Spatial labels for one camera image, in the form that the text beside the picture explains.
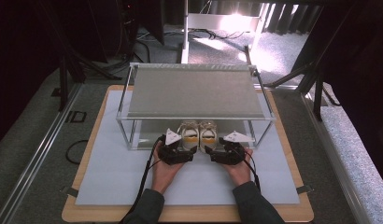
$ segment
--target glass box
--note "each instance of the glass box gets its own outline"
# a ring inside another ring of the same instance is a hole
[[[257,147],[275,116],[253,65],[130,65],[116,117],[129,149],[151,149],[168,128],[176,132],[191,119],[214,121],[218,137],[248,135]]]

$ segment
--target shoe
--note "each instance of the shoe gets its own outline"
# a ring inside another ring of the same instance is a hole
[[[199,123],[200,150],[206,153],[206,147],[215,150],[218,143],[217,125],[212,120],[203,120]]]
[[[184,120],[177,132],[182,139],[182,147],[186,151],[197,151],[198,148],[198,123],[195,120]]]

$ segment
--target white tag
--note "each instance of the white tag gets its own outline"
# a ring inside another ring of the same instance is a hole
[[[171,145],[175,143],[176,141],[180,140],[180,135],[177,133],[172,132],[170,129],[167,129],[166,137],[165,137],[165,144]]]
[[[223,137],[224,140],[228,142],[254,142],[255,139],[251,138],[249,136],[243,135],[242,133],[238,133],[236,131],[230,133],[229,135],[226,135]]]

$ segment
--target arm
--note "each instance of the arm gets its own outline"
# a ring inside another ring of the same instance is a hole
[[[253,153],[253,150],[249,148],[246,148],[246,151],[250,156]],[[250,156],[246,157],[247,162],[250,162]],[[244,162],[237,165],[223,165],[223,167],[236,186],[233,195],[242,223],[284,223],[274,206],[250,181],[250,170]]]
[[[285,223],[252,181],[233,190],[242,223]]]
[[[158,148],[162,143],[157,144],[154,149],[153,166],[153,182],[151,189],[145,189],[135,210],[127,215],[121,223],[157,223],[160,214],[163,211],[164,196],[163,194],[171,185],[177,172],[182,168],[183,163],[168,165],[160,161],[158,156]]]

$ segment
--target human hand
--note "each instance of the human hand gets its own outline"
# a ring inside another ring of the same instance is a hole
[[[153,152],[155,165],[153,166],[153,182],[151,184],[151,189],[164,194],[184,163],[168,165],[164,161],[160,161],[158,150],[162,144],[163,142],[160,141]]]
[[[245,160],[249,163],[253,150],[250,148],[245,148],[245,151],[250,155],[249,156],[247,154],[247,156],[245,157]],[[236,187],[250,181],[250,169],[243,161],[239,162],[236,165],[223,164],[222,166],[227,171]]]

